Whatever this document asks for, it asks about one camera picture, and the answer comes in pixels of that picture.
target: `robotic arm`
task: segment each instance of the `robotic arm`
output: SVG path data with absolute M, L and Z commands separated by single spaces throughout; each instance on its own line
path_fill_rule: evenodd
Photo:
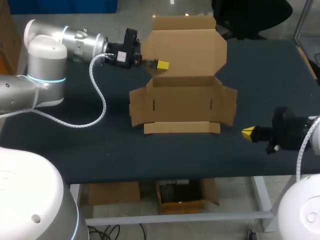
M 142 60 L 137 31 L 129 28 L 123 43 L 110 43 L 106 36 L 86 29 L 31 20 L 25 28 L 24 45 L 27 76 L 0 75 L 0 118 L 32 111 L 68 127 L 89 127 L 106 112 L 106 101 L 93 77 L 94 63 L 130 68 Z M 103 103 L 100 117 L 92 123 L 73 125 L 34 109 L 63 101 L 67 60 L 90 63 L 90 79 Z M 89 240 L 70 190 L 47 159 L 0 147 L 0 239 Z
M 85 63 L 94 59 L 100 64 L 105 61 L 122 68 L 139 66 L 142 56 L 137 34 L 128 28 L 123 43 L 111 43 L 103 34 L 92 34 L 86 29 L 31 20 L 23 38 L 28 50 L 27 76 L 0 75 L 0 114 L 12 113 L 3 115 L 4 118 L 17 111 L 60 104 L 64 99 L 67 59 Z
M 283 240 L 320 239 L 320 174 L 300 179 L 304 151 L 320 155 L 320 118 L 299 117 L 287 107 L 277 107 L 272 127 L 253 126 L 242 131 L 251 142 L 268 142 L 267 154 L 280 150 L 298 151 L 297 182 L 285 193 L 278 209 Z

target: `cardboard box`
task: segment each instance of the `cardboard box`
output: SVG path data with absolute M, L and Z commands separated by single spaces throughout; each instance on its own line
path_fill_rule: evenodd
M 7 0 L 0 0 L 0 74 L 16 74 L 22 40 Z
M 198 200 L 164 202 L 160 185 L 156 184 L 156 194 L 161 214 L 197 214 L 202 213 L 206 208 L 207 201 L 219 205 L 219 195 L 214 178 L 205 178 L 198 181 L 200 198 Z
M 139 201 L 140 190 L 137 181 L 89 184 L 89 205 L 136 203 Z
M 214 76 L 227 61 L 227 42 L 212 16 L 156 17 L 141 44 L 144 59 L 169 62 L 169 70 L 148 69 L 146 87 L 130 92 L 132 126 L 144 133 L 220 133 L 233 125 L 237 91 Z

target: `dark table surface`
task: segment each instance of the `dark table surface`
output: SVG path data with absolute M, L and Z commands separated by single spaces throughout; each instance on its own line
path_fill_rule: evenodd
M 30 151 L 50 160 L 68 184 L 206 177 L 293 175 L 297 152 L 267 155 L 266 143 L 250 143 L 241 130 L 270 126 L 276 106 L 298 116 L 319 114 L 320 89 L 290 41 L 229 41 L 227 64 L 217 77 L 237 89 L 233 127 L 210 133 L 144 135 L 131 126 L 129 91 L 143 87 L 143 68 L 104 65 L 94 70 L 108 102 L 108 113 L 95 126 L 72 129 L 34 113 L 8 118 L 0 145 Z M 73 124 L 95 120 L 102 104 L 91 86 L 88 65 L 68 63 L 64 102 L 45 112 Z M 320 159 L 309 150 L 302 173 L 320 172 Z

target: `cable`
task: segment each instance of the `cable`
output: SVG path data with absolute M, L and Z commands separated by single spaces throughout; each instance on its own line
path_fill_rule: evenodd
M 32 113 L 35 113 L 35 114 L 39 114 L 45 118 L 48 118 L 52 121 L 55 121 L 56 123 L 58 124 L 61 124 L 61 125 L 64 125 L 66 127 L 69 127 L 69 128 L 76 128 L 76 129 L 80 129 L 80 128 L 87 128 L 87 127 L 90 127 L 92 125 L 95 125 L 97 124 L 98 122 L 100 122 L 100 120 L 105 116 L 106 114 L 106 111 L 107 111 L 107 102 L 103 96 L 103 94 L 101 93 L 100 89 L 98 88 L 97 84 L 96 84 L 96 81 L 95 81 L 95 78 L 94 78 L 94 73 L 93 73 L 93 68 L 94 68 L 94 64 L 95 62 L 100 59 L 100 58 L 109 58 L 109 56 L 111 56 L 113 54 L 110 54 L 110 53 L 102 53 L 102 54 L 98 54 L 97 56 L 95 56 L 91 62 L 90 62 L 90 65 L 89 65 L 89 76 L 90 76 L 90 80 L 91 80 L 91 83 L 93 85 L 93 87 L 95 88 L 96 92 L 98 93 L 99 97 L 101 98 L 101 101 L 102 101 L 102 112 L 101 112 L 101 115 L 96 119 L 94 120 L 93 122 L 90 122 L 90 123 L 87 123 L 87 124 L 82 124 L 82 125 L 75 125 L 75 124 L 70 124 L 70 123 L 67 123 L 65 121 L 62 121 L 60 119 L 57 119 L 56 117 L 54 116 L 51 116 L 47 113 L 44 113 L 42 111 L 39 111 L 39 110 L 36 110 L 36 109 L 24 109 L 24 110 L 19 110 L 19 111 L 15 111 L 15 112 L 10 112 L 10 113 L 6 113 L 6 114 L 2 114 L 0 115 L 0 119 L 3 119 L 3 118 L 8 118 L 8 117 L 12 117 L 12 116 L 15 116 L 15 115 L 18 115 L 18 114 L 22 114 L 22 113 L 29 113 L 29 112 L 32 112 Z
M 306 146 L 308 144 L 308 141 L 312 135 L 312 133 L 315 131 L 315 129 L 317 128 L 317 126 L 320 124 L 320 117 L 319 116 L 310 116 L 309 117 L 310 120 L 315 120 L 315 122 L 311 125 L 311 127 L 309 128 L 308 132 L 306 133 L 303 142 L 301 144 L 299 153 L 298 153 L 298 157 L 296 159 L 296 181 L 299 182 L 301 179 L 301 163 L 302 163 L 302 157 L 304 155 Z
M 145 231 L 144 226 L 143 226 L 141 223 L 139 223 L 139 226 L 141 227 L 141 229 L 142 229 L 142 231 L 143 231 L 143 240 L 147 240 L 147 235 L 146 235 L 146 231 Z M 99 231 L 98 229 L 96 229 L 96 228 L 93 227 L 93 226 L 88 226 L 88 228 L 89 228 L 89 229 L 93 229 L 93 230 L 89 230 L 89 234 L 99 234 L 101 240 L 112 240 L 112 239 L 110 238 L 110 235 L 111 235 L 111 233 L 112 233 L 116 228 L 118 228 L 118 232 L 117 232 L 114 240 L 117 240 L 118 237 L 119 237 L 119 234 L 120 234 L 120 225 L 115 225 L 115 226 L 111 229 L 111 231 L 110 231 L 109 233 L 107 233 L 107 231 L 108 231 L 108 229 L 110 228 L 110 225 L 105 228 L 104 232 Z
M 144 239 L 144 240 L 147 240 L 147 235 L 146 235 L 146 231 L 145 231 L 145 229 L 144 229 L 144 226 L 142 226 L 141 223 L 139 223 L 139 225 L 140 225 L 140 227 L 142 228 L 142 231 L 143 231 L 143 239 Z

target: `floor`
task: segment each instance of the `floor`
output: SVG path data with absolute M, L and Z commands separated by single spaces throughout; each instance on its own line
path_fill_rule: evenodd
M 290 176 L 264 177 L 271 203 L 277 199 Z M 220 206 L 208 202 L 206 212 L 256 211 L 257 203 L 249 177 L 217 178 Z M 121 203 L 101 206 L 82 205 L 86 218 L 128 217 L 157 215 L 156 199 L 143 197 L 139 203 Z M 203 222 L 175 222 L 144 224 L 149 240 L 245 240 L 247 229 L 258 233 L 258 240 L 282 240 L 278 232 L 263 233 L 259 220 L 229 220 Z M 137 224 L 121 226 L 119 240 L 142 240 L 142 230 Z M 92 240 L 99 240 L 92 235 Z
M 75 28 L 87 28 L 90 31 L 106 34 L 110 42 L 122 42 L 126 28 L 138 30 L 140 40 L 144 40 L 151 31 L 153 15 L 212 15 L 211 0 L 119 0 L 116 14 L 57 14 L 57 15 L 15 15 L 13 16 L 18 30 L 23 34 L 26 23 L 31 19 L 41 19 L 60 25 Z M 261 34 L 268 39 L 292 39 L 304 1 L 288 0 L 293 7 L 292 16 L 284 23 L 263 31 Z M 27 64 L 25 48 L 21 51 L 18 73 L 22 73 Z M 288 176 L 265 177 L 266 186 L 271 200 L 274 202 Z M 256 210 L 257 204 L 253 198 L 250 179 L 246 177 L 218 178 L 220 206 L 207 204 L 208 212 Z M 157 203 L 150 199 L 143 199 L 137 204 L 111 204 L 81 207 L 89 217 L 134 216 L 157 214 Z M 277 232 L 263 233 L 258 220 L 213 221 L 213 222 L 181 222 L 145 224 L 149 240 L 243 240 L 247 228 L 258 232 L 259 240 L 281 240 Z M 141 240 L 143 235 L 138 225 L 121 227 L 119 240 Z

